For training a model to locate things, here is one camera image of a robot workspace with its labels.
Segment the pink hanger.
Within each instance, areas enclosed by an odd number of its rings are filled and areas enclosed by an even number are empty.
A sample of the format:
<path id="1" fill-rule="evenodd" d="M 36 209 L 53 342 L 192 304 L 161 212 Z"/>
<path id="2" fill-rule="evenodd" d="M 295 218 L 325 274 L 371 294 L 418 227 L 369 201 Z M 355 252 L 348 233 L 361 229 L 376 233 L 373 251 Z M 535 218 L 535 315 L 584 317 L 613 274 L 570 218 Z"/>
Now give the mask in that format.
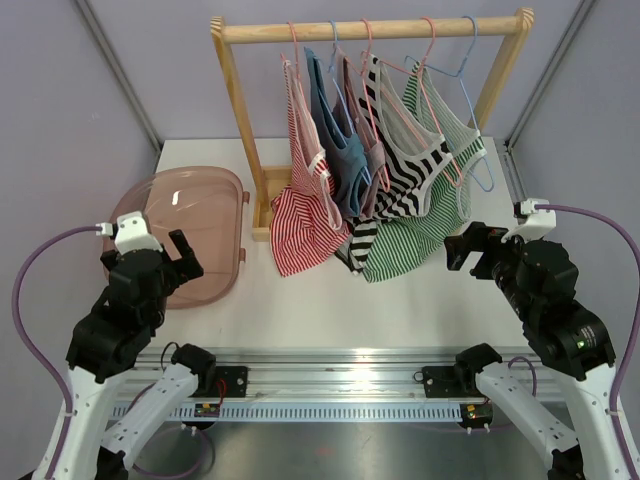
<path id="1" fill-rule="evenodd" d="M 288 22 L 289 30 L 294 44 L 295 55 L 295 90 L 298 94 L 298 107 L 302 115 L 302 132 L 305 145 L 303 150 L 312 156 L 308 162 L 307 170 L 314 178 L 318 187 L 317 190 L 331 202 L 331 194 L 333 193 L 334 181 L 329 166 L 326 162 L 326 152 L 321 146 L 316 124 L 312 118 L 309 102 L 305 97 L 304 88 L 301 81 L 299 45 L 296 32 L 292 22 Z"/>
<path id="2" fill-rule="evenodd" d="M 416 90 L 421 92 L 421 95 L 422 95 L 422 97 L 424 98 L 424 101 L 427 104 L 428 111 L 429 111 L 429 113 L 431 115 L 431 118 L 433 120 L 433 123 L 434 123 L 434 125 L 436 127 L 437 132 L 439 133 L 440 136 L 444 136 L 444 133 L 442 131 L 439 119 L 438 119 L 438 117 L 437 117 L 437 115 L 436 115 L 436 113 L 435 113 L 435 111 L 433 109 L 433 105 L 432 105 L 431 99 L 429 97 L 429 93 L 426 90 L 426 88 L 424 86 L 424 83 L 423 83 L 423 76 L 424 76 L 424 71 L 425 71 L 425 67 L 426 67 L 426 61 L 427 61 L 428 56 L 431 53 L 432 48 L 433 48 L 433 46 L 435 44 L 435 41 L 436 41 L 436 27 L 435 27 L 434 21 L 430 17 L 423 16 L 422 20 L 426 21 L 429 24 L 429 26 L 431 27 L 431 37 L 430 37 L 430 41 L 429 41 L 429 44 L 427 46 L 427 49 L 425 51 L 424 56 L 418 62 L 418 69 L 416 71 L 407 70 L 404 67 L 395 65 L 395 64 L 390 63 L 390 62 L 388 62 L 386 60 L 381 60 L 381 63 L 383 65 L 386 65 L 386 66 L 396 70 L 396 71 L 399 71 L 399 72 L 401 72 L 403 74 L 408 75 L 410 78 L 415 78 L 416 79 L 416 85 L 417 85 Z M 461 170 L 460 170 L 455 158 L 452 158 L 451 164 L 454 166 L 454 169 L 455 169 L 455 171 L 457 173 L 457 179 L 454 179 L 447 172 L 446 169 L 443 170 L 443 174 L 445 175 L 445 177 L 448 180 L 449 184 L 453 188 L 459 188 L 459 187 L 462 186 L 462 181 L 463 181 L 462 172 L 461 172 Z"/>
<path id="3" fill-rule="evenodd" d="M 366 18 L 361 18 L 360 21 L 364 24 L 367 32 L 367 49 L 361 52 L 362 65 L 361 65 L 361 70 L 359 74 L 361 78 L 362 87 L 363 87 L 363 93 L 366 93 L 366 88 L 367 88 L 366 77 L 369 73 L 368 60 L 369 60 L 371 49 L 373 46 L 373 34 L 372 34 L 372 28 L 371 28 L 370 22 Z M 372 128 L 372 131 L 374 132 L 374 137 L 376 139 L 376 142 L 380 144 L 381 140 L 379 138 L 379 135 L 376 129 L 376 125 L 373 118 L 373 110 L 368 97 L 365 97 L 365 102 L 367 105 L 367 110 L 370 115 L 371 128 Z M 383 164 L 381 169 L 378 171 L 377 175 L 379 178 L 380 186 L 382 187 L 383 191 L 388 192 L 390 188 L 390 180 L 389 180 L 386 164 Z"/>

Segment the black white striped tank top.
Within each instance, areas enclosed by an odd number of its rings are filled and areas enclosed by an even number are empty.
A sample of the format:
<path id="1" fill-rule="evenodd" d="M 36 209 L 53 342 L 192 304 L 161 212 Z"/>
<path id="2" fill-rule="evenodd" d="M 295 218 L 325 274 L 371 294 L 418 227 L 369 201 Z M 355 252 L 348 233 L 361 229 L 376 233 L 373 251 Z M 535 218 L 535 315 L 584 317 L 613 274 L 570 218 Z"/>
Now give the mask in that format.
<path id="1" fill-rule="evenodd" d="M 368 97 L 381 140 L 390 180 L 388 192 L 376 196 L 373 217 L 357 220 L 352 236 L 338 254 L 351 261 L 354 274 L 369 283 L 404 275 L 421 266 L 433 245 L 420 230 L 431 209 L 431 190 L 453 158 L 445 135 L 440 136 L 416 79 L 415 104 L 404 103 L 396 92 L 386 65 L 370 54 L 364 107 Z"/>

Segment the red white striped tank top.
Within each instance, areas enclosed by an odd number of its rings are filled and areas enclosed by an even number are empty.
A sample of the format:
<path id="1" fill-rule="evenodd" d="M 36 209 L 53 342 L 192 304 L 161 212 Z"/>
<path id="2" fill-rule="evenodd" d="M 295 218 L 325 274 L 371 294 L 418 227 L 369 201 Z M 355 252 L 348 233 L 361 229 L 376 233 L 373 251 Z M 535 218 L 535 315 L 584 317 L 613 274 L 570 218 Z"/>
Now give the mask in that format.
<path id="1" fill-rule="evenodd" d="M 282 60 L 287 96 L 291 180 L 272 200 L 270 247 L 279 274 L 289 277 L 328 260 L 349 230 L 332 194 L 335 181 L 296 68 Z"/>

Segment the blue tank top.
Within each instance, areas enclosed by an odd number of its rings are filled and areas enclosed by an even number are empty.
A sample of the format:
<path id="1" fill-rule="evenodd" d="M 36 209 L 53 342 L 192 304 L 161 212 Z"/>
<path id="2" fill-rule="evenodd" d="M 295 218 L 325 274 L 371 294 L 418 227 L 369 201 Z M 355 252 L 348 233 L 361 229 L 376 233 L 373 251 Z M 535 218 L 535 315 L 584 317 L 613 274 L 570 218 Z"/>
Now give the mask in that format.
<path id="1" fill-rule="evenodd" d="M 364 147 L 337 74 L 332 73 L 331 77 L 337 93 L 335 105 L 331 107 L 323 80 L 324 65 L 311 48 L 305 47 L 304 53 L 310 81 L 311 115 L 335 183 L 332 199 L 344 218 L 355 218 L 361 214 L 361 195 L 371 184 Z"/>

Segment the mauve ribbed tank top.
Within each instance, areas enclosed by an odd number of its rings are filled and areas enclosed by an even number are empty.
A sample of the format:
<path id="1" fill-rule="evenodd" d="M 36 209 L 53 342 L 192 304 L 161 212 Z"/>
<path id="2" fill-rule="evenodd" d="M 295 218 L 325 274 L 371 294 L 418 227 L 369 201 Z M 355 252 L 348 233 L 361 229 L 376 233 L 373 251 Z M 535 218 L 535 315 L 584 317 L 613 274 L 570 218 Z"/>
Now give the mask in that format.
<path id="1" fill-rule="evenodd" d="M 365 160 L 362 156 L 363 147 L 360 144 L 358 138 L 351 138 L 348 141 L 346 147 L 342 149 L 344 152 L 343 165 L 347 168 L 345 180 L 347 182 L 347 200 L 348 200 L 348 218 L 358 218 L 359 220 L 369 220 L 373 217 L 374 207 L 376 203 L 376 196 L 380 190 L 383 190 L 380 186 L 378 171 L 385 164 L 385 154 L 382 143 L 378 144 L 374 137 L 370 121 L 365 117 L 368 112 L 366 102 L 364 107 L 360 107 L 364 120 L 367 123 L 366 130 L 370 133 L 371 139 L 374 141 L 374 145 L 367 153 L 368 170 L 371 174 L 371 183 L 369 187 L 363 193 L 357 193 L 354 187 L 353 177 L 362 169 L 365 165 Z"/>

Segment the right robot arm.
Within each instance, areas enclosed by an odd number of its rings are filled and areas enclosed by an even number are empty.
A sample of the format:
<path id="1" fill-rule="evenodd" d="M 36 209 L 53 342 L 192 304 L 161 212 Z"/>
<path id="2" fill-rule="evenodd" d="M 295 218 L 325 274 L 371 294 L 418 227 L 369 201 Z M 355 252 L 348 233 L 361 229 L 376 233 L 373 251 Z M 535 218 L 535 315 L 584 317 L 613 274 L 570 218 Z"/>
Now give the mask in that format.
<path id="1" fill-rule="evenodd" d="M 614 380 L 621 373 L 603 321 L 575 298 L 578 268 L 564 247 L 525 241 L 503 228 L 473 222 L 444 241 L 447 267 L 481 257 L 471 274 L 493 281 L 522 323 L 529 347 L 552 374 L 572 424 L 564 425 L 486 343 L 459 353 L 454 384 L 466 396 L 492 401 L 543 460 L 550 479 L 636 479 L 639 452 Z"/>

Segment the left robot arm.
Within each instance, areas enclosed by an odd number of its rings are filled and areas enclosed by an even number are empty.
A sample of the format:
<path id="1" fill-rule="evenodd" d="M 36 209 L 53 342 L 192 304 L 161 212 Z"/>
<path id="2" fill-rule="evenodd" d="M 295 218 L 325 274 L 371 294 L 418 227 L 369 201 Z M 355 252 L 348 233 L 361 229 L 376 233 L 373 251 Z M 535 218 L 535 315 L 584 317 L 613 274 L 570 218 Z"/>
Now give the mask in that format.
<path id="1" fill-rule="evenodd" d="M 125 479 L 168 415 L 188 397 L 203 398 L 214 390 L 215 356 L 185 344 L 120 422 L 107 425 L 118 390 L 164 322 L 168 297 L 204 273 L 184 233 L 173 230 L 169 237 L 177 259 L 146 228 L 135 234 L 131 250 L 117 247 L 102 254 L 108 284 L 74 327 L 67 375 L 52 374 L 63 405 L 32 478 Z"/>

